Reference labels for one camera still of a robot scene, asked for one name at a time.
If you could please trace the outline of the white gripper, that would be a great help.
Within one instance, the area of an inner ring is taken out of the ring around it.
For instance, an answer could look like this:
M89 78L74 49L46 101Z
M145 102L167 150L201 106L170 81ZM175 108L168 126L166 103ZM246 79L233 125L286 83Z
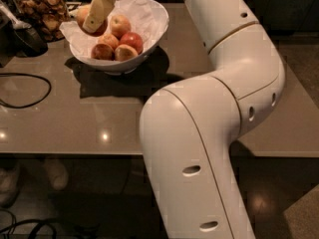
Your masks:
M108 16L114 8L115 0L92 0L83 23L83 29L90 34L105 29Z

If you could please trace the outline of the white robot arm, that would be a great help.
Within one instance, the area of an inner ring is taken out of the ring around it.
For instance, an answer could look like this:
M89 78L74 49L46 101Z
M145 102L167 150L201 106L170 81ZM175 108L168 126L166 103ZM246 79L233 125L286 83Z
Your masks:
M168 85L140 118L144 161L168 239L255 239L229 147L281 97L279 53L243 0L184 0L213 69Z

